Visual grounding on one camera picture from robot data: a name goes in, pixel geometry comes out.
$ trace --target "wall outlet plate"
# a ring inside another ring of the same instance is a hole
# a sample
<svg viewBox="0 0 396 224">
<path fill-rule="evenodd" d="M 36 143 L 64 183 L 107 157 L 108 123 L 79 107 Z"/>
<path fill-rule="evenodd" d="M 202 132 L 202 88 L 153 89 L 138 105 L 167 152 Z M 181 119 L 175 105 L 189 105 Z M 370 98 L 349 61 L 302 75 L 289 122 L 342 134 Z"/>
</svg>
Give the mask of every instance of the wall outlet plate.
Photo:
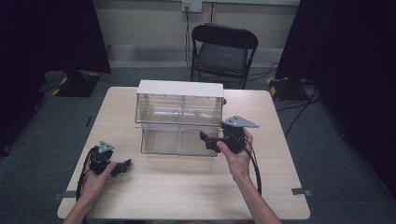
<svg viewBox="0 0 396 224">
<path fill-rule="evenodd" d="M 181 1 L 181 11 L 189 10 L 189 12 L 202 12 L 202 1 Z"/>
</svg>

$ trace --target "black tape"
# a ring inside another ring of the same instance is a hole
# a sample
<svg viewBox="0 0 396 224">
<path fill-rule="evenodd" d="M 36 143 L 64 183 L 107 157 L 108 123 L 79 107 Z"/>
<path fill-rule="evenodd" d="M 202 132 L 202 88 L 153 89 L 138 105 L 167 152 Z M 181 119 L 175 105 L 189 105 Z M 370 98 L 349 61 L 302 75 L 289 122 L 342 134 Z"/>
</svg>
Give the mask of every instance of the black tape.
<svg viewBox="0 0 396 224">
<path fill-rule="evenodd" d="M 55 193 L 52 196 L 52 200 L 54 201 L 61 201 L 63 198 L 76 198 L 76 191 L 75 190 L 67 190 L 63 193 Z"/>
<path fill-rule="evenodd" d="M 303 195 L 305 195 L 305 197 L 310 197 L 313 195 L 312 191 L 310 189 L 304 190 L 303 188 L 292 189 L 291 192 L 293 193 L 293 195 L 303 194 Z"/>
</svg>

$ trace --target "gray carpet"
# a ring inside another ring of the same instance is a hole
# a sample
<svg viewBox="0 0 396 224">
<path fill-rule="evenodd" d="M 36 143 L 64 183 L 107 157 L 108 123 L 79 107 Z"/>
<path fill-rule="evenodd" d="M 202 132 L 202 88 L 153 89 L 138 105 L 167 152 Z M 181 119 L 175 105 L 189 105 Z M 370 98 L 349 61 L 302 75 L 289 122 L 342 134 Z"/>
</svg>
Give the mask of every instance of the gray carpet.
<svg viewBox="0 0 396 224">
<path fill-rule="evenodd" d="M 266 70 L 252 68 L 251 73 Z M 61 74 L 48 73 L 43 90 Z M 66 189 L 106 90 L 137 86 L 140 79 L 189 81 L 190 74 L 187 68 L 115 68 L 112 75 L 99 79 L 91 98 L 53 97 L 46 92 L 39 111 L 11 145 L 10 156 L 0 158 L 0 223 L 62 222 L 57 218 L 60 202 L 52 196 Z M 235 81 L 225 82 L 224 87 L 239 89 Z M 268 87 L 260 78 L 249 81 L 246 89 Z M 275 101 L 276 108 L 298 104 Z M 301 109 L 279 112 L 284 131 Z M 367 161 L 342 137 L 338 121 L 321 101 L 297 119 L 287 140 L 303 188 L 313 196 L 307 198 L 311 218 L 284 223 L 396 223 L 396 202 Z"/>
</svg>

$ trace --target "transparent container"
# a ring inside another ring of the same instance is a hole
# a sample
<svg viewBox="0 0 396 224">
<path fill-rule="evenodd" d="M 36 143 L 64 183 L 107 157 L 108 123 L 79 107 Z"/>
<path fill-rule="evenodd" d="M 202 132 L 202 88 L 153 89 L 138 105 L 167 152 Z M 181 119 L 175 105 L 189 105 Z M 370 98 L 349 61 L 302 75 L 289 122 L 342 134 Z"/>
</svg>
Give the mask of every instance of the transparent container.
<svg viewBox="0 0 396 224">
<path fill-rule="evenodd" d="M 142 153 L 217 156 L 199 132 L 218 136 L 223 99 L 221 84 L 142 80 L 135 113 Z"/>
</svg>

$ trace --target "wooden tabletop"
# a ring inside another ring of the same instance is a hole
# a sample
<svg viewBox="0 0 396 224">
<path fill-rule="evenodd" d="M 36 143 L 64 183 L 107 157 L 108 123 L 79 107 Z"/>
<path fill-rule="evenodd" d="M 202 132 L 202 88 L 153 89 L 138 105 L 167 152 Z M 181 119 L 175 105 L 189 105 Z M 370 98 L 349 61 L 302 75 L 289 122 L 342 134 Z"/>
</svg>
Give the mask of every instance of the wooden tabletop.
<svg viewBox="0 0 396 224">
<path fill-rule="evenodd" d="M 217 157 L 142 154 L 142 131 L 134 122 L 135 87 L 113 87 L 93 124 L 67 190 L 76 190 L 90 148 L 105 141 L 116 148 L 112 161 L 132 159 L 127 173 L 110 177 L 102 196 L 87 215 L 105 219 L 223 220 L 251 219 L 233 182 L 223 154 Z M 307 219 L 310 211 L 267 91 L 224 90 L 223 118 L 239 115 L 259 128 L 248 129 L 262 175 L 262 197 L 280 219 Z M 250 175 L 256 176 L 251 165 Z M 65 218 L 75 199 L 65 198 L 58 216 Z"/>
</svg>

